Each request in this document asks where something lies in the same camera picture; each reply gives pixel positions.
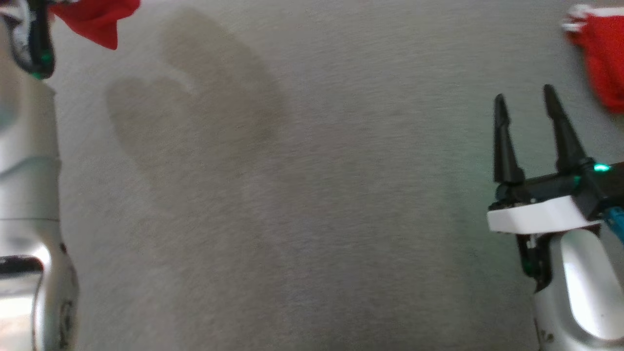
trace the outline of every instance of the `gray floor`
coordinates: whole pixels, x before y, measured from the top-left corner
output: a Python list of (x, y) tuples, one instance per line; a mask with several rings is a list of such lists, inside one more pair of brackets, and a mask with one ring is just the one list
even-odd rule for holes
[(533, 284), (485, 223), (492, 100), (530, 176), (547, 82), (624, 159), (571, 3), (145, 0), (117, 52), (56, 24), (79, 350), (536, 350)]

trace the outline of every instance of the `red cloth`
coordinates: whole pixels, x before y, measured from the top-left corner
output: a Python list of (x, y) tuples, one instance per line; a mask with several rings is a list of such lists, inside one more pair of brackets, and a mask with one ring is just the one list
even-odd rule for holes
[(624, 113), (624, 7), (573, 6), (562, 23), (583, 48), (590, 83), (605, 107)]
[(133, 14), (140, 0), (80, 0), (74, 4), (50, 7), (76, 33), (115, 50), (117, 48), (117, 21)]

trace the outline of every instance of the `silver metal casing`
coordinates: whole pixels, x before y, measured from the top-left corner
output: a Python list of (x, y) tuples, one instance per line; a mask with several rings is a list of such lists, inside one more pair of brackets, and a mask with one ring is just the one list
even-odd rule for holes
[(7, 38), (0, 24), (0, 350), (69, 350), (78, 284), (59, 229), (54, 92)]
[(624, 350), (624, 292), (600, 239), (585, 229), (553, 236), (550, 266), (533, 303), (541, 350)]

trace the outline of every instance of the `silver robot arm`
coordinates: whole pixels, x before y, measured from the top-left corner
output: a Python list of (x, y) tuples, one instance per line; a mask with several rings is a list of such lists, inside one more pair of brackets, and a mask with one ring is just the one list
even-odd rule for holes
[(54, 92), (34, 77), (41, 67), (18, 62), (19, 18), (4, 19), (11, 23), (0, 26), (0, 351), (70, 350), (78, 283), (59, 227)]
[(605, 223), (622, 234), (621, 219), (610, 214), (624, 206), (624, 162), (603, 165), (587, 157), (554, 89), (545, 86), (544, 93), (558, 172), (524, 179), (499, 95), (494, 180), (500, 186), (488, 223), (494, 232), (516, 235), (522, 268), (537, 283), (540, 351), (624, 351), (624, 292), (599, 238)]

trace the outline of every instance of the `blue cable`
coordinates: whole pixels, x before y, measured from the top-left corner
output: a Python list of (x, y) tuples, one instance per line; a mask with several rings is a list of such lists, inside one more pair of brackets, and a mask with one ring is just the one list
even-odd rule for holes
[(605, 223), (624, 244), (624, 209), (611, 207), (605, 211)]

